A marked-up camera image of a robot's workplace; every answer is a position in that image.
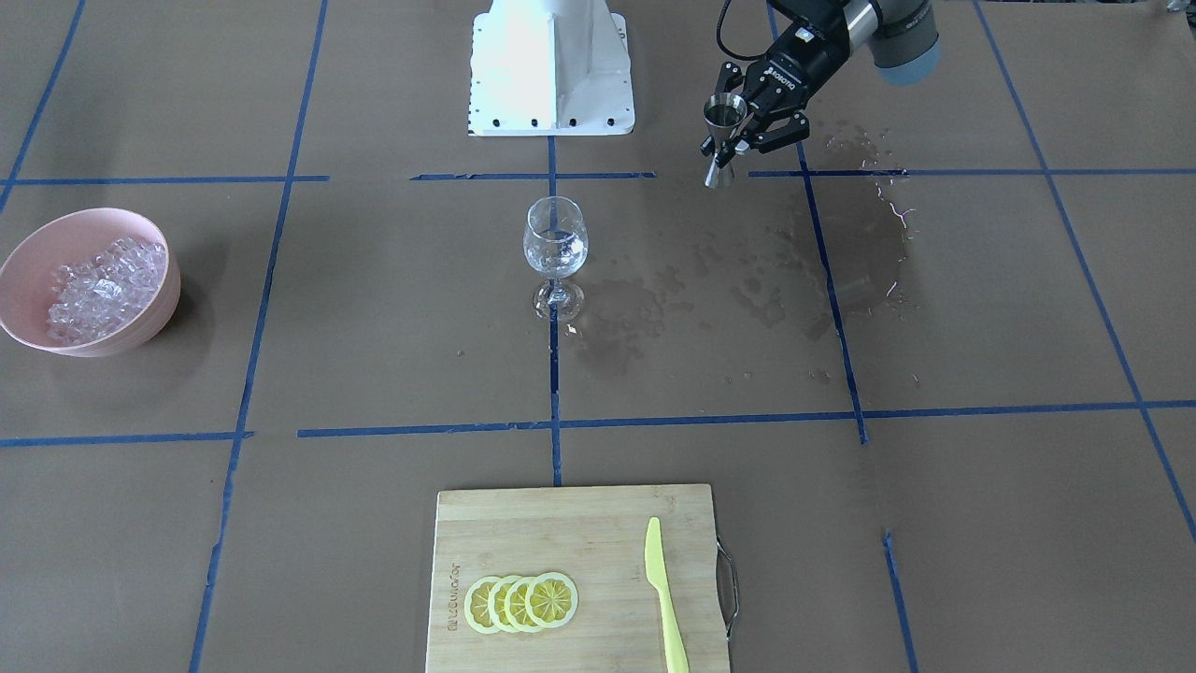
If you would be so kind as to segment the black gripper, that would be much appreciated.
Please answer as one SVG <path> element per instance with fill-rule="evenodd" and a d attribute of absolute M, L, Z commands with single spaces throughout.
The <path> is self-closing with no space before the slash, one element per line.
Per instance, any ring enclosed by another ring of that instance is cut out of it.
<path fill-rule="evenodd" d="M 730 1 L 725 1 L 716 20 L 716 44 L 730 61 L 716 80 L 716 93 L 740 94 L 756 118 L 791 120 L 775 129 L 751 129 L 739 133 L 748 112 L 742 110 L 706 110 L 708 136 L 701 145 L 704 157 L 745 157 L 774 149 L 791 148 L 807 140 L 810 120 L 803 112 L 814 93 L 854 51 L 848 26 L 846 1 L 769 1 L 769 6 L 791 19 L 765 53 L 748 56 L 730 50 L 721 39 Z"/>

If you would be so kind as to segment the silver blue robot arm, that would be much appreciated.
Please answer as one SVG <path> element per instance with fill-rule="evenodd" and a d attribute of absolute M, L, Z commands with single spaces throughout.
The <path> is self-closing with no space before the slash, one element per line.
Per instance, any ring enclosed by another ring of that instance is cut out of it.
<path fill-rule="evenodd" d="M 813 94 L 867 48 L 880 77 L 905 86 L 928 77 L 941 56 L 930 1 L 771 1 L 791 22 L 765 50 L 733 53 L 708 100 L 719 115 L 742 112 L 724 141 L 709 133 L 701 153 L 718 169 L 736 154 L 788 148 L 810 136 L 804 115 Z"/>

